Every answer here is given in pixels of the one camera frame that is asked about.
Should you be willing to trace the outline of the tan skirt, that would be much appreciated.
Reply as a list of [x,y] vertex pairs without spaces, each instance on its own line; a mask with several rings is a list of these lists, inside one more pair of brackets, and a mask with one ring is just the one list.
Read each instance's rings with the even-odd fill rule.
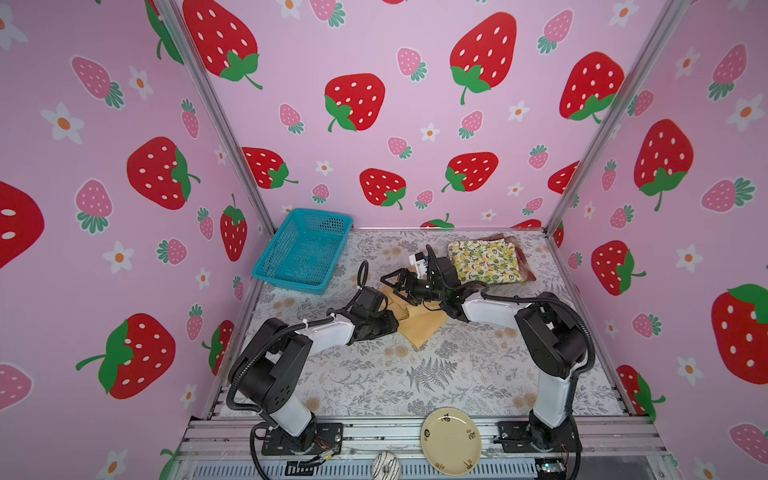
[[449,319],[434,302],[427,306],[414,306],[398,297],[390,287],[384,286],[380,291],[388,299],[387,309],[399,322],[398,332],[416,349],[421,348]]

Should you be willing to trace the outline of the lemon print skirt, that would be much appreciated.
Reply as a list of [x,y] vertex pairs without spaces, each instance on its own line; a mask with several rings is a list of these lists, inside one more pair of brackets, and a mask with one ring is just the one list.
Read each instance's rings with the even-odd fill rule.
[[524,281],[514,244],[501,240],[465,240],[448,246],[448,258],[461,283],[520,283]]

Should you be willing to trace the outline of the red plaid skirt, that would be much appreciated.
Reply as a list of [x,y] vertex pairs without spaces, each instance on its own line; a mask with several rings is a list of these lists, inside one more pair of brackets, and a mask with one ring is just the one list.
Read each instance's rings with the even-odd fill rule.
[[522,276],[522,281],[523,282],[536,281],[537,280],[536,275],[528,262],[528,259],[522,248],[522,244],[519,242],[518,238],[512,235],[503,235],[503,234],[495,234],[485,238],[485,241],[498,241],[498,240],[503,240],[507,245],[512,245],[515,247],[515,255],[518,263],[518,270],[520,271],[520,274]]

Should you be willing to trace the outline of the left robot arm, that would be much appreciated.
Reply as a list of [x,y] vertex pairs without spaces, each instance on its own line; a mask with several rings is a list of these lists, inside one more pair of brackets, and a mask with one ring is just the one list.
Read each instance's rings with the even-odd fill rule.
[[396,333],[399,321],[388,303],[381,291],[360,287],[344,307],[328,310],[321,319],[294,325],[266,320],[229,371],[226,406],[253,412],[293,438],[309,435],[315,417],[296,396],[307,360],[335,347]]

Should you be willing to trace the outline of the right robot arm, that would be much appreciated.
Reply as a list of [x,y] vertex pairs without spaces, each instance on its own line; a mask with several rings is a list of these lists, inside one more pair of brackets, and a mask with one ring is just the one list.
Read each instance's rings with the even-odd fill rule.
[[412,269],[398,269],[380,281],[411,305],[435,302],[455,320],[517,328],[539,369],[530,423],[554,430],[572,417],[578,378],[594,367],[596,352],[585,321],[569,304],[551,292],[508,296],[493,293],[485,282],[462,283],[451,261],[432,252],[411,260]]

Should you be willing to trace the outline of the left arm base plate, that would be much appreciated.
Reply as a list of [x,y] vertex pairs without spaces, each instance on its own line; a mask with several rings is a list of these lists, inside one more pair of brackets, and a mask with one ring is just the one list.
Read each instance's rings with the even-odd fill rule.
[[261,447],[263,456],[320,455],[330,451],[338,454],[343,444],[343,423],[312,421],[305,431],[294,437],[284,429],[271,429]]

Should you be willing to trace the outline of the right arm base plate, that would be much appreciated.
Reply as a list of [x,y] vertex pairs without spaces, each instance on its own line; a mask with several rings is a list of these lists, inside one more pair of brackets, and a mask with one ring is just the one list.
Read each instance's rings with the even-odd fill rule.
[[505,453],[564,454],[583,451],[578,430],[571,419],[550,428],[539,421],[502,421],[492,443]]

